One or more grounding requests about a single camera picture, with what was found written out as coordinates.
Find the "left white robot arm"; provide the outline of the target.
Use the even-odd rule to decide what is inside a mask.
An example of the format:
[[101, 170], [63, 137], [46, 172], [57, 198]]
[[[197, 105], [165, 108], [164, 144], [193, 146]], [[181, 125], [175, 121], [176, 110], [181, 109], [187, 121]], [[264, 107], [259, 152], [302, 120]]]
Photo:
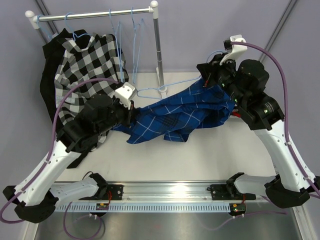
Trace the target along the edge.
[[16, 205], [18, 222], [40, 223], [66, 203], [103, 199], [108, 183], [98, 173], [65, 186], [54, 187], [53, 183], [85, 151], [96, 147], [100, 135], [116, 125], [129, 124], [133, 108], [130, 94], [97, 95], [87, 101], [84, 109], [53, 135], [53, 145], [36, 168], [20, 184], [3, 190], [8, 203]]

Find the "blue plaid shirt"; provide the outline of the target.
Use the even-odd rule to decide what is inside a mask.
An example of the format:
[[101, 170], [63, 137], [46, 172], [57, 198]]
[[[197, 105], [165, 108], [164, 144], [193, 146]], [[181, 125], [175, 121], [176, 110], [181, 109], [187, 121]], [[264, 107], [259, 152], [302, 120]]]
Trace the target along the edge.
[[218, 86], [199, 79], [185, 90], [146, 107], [138, 108], [129, 126], [113, 130], [129, 135], [127, 143], [140, 144], [163, 136], [165, 141], [185, 143], [195, 129], [222, 126], [235, 103]]

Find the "light blue wire hanger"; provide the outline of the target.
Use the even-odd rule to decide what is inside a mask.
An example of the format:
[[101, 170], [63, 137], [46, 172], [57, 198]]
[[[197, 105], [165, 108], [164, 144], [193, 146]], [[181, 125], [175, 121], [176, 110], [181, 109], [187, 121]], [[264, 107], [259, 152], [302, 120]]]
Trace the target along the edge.
[[132, 82], [135, 85], [137, 82], [137, 73], [140, 61], [140, 52], [144, 35], [144, 26], [145, 21], [143, 18], [139, 20], [138, 23], [135, 23], [134, 20], [134, 12], [133, 8], [131, 8], [131, 20], [133, 26], [133, 48], [132, 48]]

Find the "blue hanger of red shirt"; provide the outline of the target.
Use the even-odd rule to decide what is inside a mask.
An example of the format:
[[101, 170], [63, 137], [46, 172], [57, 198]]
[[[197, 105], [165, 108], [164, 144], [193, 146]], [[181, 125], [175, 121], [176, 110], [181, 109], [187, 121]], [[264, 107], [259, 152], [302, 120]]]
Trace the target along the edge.
[[109, 19], [113, 31], [113, 35], [115, 37], [115, 43], [116, 43], [116, 51], [117, 51], [117, 57], [118, 57], [118, 63], [119, 63], [119, 70], [120, 70], [120, 82], [125, 83], [125, 77], [124, 77], [124, 71], [123, 71], [123, 65], [122, 65], [122, 48], [121, 48], [121, 30], [122, 30], [122, 24], [119, 21], [117, 23], [117, 26], [114, 26], [111, 9], [109, 9]]

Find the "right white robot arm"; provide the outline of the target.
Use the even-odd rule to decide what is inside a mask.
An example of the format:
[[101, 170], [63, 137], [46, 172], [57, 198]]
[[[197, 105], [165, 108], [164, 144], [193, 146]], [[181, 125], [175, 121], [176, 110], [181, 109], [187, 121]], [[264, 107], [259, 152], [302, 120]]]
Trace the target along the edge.
[[285, 114], [278, 102], [264, 92], [269, 73], [258, 60], [245, 59], [236, 67], [235, 60], [221, 63], [222, 58], [217, 54], [196, 68], [205, 87], [219, 86], [235, 102], [240, 118], [267, 149], [276, 172], [269, 177], [239, 172], [227, 180], [227, 195], [233, 199], [242, 194], [260, 195], [282, 209], [303, 205], [310, 193], [320, 188], [320, 178], [301, 156], [295, 161], [290, 153], [294, 143], [285, 137]]

